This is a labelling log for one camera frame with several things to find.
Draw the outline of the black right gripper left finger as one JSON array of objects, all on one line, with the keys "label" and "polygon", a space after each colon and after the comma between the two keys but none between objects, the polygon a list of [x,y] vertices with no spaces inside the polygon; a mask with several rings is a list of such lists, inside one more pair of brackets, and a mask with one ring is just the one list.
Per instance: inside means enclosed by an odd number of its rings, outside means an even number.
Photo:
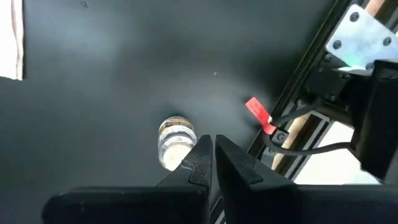
[{"label": "black right gripper left finger", "polygon": [[203,135],[155,187],[78,187],[51,197],[43,224],[209,224],[213,142]]}]

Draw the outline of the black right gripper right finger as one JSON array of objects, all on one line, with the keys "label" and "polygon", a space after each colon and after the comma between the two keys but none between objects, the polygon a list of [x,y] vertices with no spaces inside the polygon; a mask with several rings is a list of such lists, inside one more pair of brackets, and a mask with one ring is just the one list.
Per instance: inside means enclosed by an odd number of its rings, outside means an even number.
[{"label": "black right gripper right finger", "polygon": [[224,135],[216,170],[227,224],[398,224],[396,185],[299,185]]}]

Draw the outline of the pink cloth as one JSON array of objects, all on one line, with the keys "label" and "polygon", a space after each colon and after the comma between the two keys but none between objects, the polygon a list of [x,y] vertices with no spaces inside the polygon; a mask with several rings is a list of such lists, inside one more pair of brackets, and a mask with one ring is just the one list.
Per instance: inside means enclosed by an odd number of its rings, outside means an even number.
[{"label": "pink cloth", "polygon": [[23,0],[0,0],[0,77],[23,80]]}]

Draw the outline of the black aluminium rig frame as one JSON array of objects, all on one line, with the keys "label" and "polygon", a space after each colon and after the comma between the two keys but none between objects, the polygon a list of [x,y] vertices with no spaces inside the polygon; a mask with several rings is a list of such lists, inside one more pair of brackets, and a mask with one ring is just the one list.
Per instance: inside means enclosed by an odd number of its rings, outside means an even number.
[{"label": "black aluminium rig frame", "polygon": [[249,153],[308,184],[398,184],[398,62],[353,69],[325,44],[357,4],[398,36],[398,0],[336,0]]}]

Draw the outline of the silver metal bracket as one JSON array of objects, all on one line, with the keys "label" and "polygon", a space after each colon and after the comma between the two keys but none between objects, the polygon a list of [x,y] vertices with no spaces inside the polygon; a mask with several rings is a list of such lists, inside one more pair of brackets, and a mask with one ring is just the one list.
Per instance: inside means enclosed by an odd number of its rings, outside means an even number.
[{"label": "silver metal bracket", "polygon": [[398,62],[398,36],[357,4],[348,8],[325,48],[353,69],[376,60]]}]

